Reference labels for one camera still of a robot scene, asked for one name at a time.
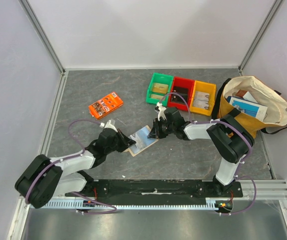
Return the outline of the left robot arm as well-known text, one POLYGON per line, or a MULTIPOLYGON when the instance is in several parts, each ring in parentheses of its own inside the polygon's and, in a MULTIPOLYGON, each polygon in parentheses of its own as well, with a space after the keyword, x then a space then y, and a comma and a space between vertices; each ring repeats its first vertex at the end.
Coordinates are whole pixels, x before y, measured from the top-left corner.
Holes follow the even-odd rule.
POLYGON ((105 127, 97 139, 75 154, 53 158, 44 154, 36 156, 14 188, 36 209, 45 206, 56 195, 78 192, 89 196, 94 185, 84 170, 99 166, 108 154, 122 153, 135 144, 136 141, 120 129, 105 127))

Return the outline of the beige card holder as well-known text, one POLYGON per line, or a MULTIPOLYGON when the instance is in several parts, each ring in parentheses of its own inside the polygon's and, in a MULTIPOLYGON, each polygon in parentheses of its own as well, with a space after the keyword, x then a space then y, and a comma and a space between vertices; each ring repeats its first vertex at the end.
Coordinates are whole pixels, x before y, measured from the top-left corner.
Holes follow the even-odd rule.
POLYGON ((158 139, 148 138, 150 131, 151 128, 146 125, 141 129, 137 130, 136 132, 132 133, 129 138, 136 143, 126 149, 125 152, 129 152, 133 157, 135 157, 141 152, 143 152, 145 149, 155 144, 158 139))

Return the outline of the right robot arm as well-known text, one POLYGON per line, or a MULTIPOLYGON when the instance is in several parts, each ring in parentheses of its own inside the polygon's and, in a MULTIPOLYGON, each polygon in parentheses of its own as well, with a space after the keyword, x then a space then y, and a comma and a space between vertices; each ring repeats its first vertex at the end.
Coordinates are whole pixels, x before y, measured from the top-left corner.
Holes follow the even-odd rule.
POLYGON ((219 169, 213 177, 212 190, 218 197, 224 197, 231 190, 236 171, 242 159, 251 153, 254 138, 237 122, 240 111, 233 109, 220 119, 210 122, 186 121, 175 107, 157 105, 157 118, 148 134, 149 139, 164 139, 170 134, 180 140, 210 139, 221 155, 219 169))

